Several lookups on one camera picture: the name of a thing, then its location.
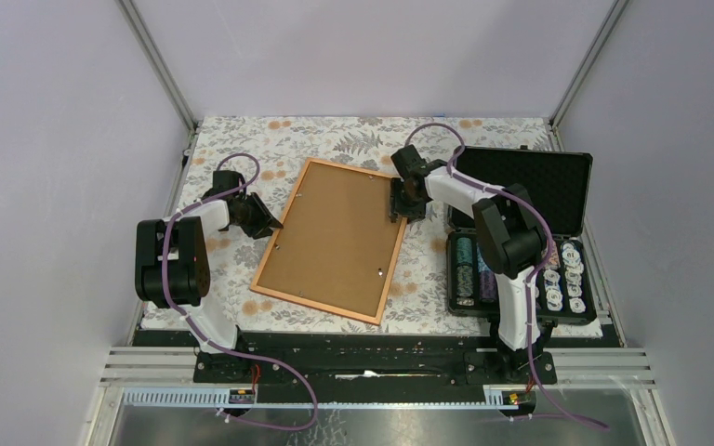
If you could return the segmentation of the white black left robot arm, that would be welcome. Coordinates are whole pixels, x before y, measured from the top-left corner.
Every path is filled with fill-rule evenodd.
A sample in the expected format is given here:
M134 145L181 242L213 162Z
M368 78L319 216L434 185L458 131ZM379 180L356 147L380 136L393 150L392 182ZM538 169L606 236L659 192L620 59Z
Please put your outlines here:
M245 177L217 171L213 185L193 209L176 220L147 219L137 225L135 289L140 300L175 310L197 340L199 348L218 354L216 370L231 382L248 376L251 358L237 347L240 330L217 309L211 291L212 273L205 239L238 227L258 240L283 224L256 193L245 191Z

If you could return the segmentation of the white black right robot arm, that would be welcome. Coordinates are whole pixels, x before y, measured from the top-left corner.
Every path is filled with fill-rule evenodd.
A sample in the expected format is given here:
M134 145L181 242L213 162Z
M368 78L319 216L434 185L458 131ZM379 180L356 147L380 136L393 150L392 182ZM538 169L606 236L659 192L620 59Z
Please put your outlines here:
M398 173L390 183L390 221L418 221L432 201L472 218L483 262L496 277L499 316L494 327L501 343L496 370L505 381L522 381L533 370L540 336L533 287L552 245L545 219L520 185L482 182L444 160L424 160L412 145L390 159Z

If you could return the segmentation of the black poker chip case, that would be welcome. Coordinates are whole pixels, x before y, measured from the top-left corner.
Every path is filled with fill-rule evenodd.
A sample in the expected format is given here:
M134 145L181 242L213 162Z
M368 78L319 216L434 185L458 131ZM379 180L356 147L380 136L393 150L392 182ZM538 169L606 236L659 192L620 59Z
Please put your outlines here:
M468 147L456 168L497 186L520 184L546 219L555 251L538 273L536 316L558 324L587 325L597 311L592 299L583 245L592 158L587 153ZM483 263L471 217L447 209L452 233L447 238L447 307L457 316L498 319L499 299L493 272Z

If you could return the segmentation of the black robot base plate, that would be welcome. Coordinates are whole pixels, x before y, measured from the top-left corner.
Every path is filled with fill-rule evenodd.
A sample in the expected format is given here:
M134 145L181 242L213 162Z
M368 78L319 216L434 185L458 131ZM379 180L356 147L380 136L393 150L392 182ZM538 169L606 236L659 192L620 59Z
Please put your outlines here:
M236 355L199 352L196 384L245 385L262 403L467 403L556 383L553 359L491 336L246 333Z

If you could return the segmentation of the aluminium rail frame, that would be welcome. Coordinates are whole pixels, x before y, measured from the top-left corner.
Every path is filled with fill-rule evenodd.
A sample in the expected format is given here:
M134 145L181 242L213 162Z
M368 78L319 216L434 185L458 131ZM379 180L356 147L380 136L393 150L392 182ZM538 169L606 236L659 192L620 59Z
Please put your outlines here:
M456 362L435 366L411 351L409 372L377 370L308 371L322 409L510 409L508 395L525 384L498 384L478 364L488 348L467 350ZM639 348L554 348L542 362L555 374L548 390L628 390L655 388L646 354ZM285 370L263 365L254 378L249 369L215 370L191 348L112 348L99 383L120 387L129 404L169 407L309 409L311 398Z

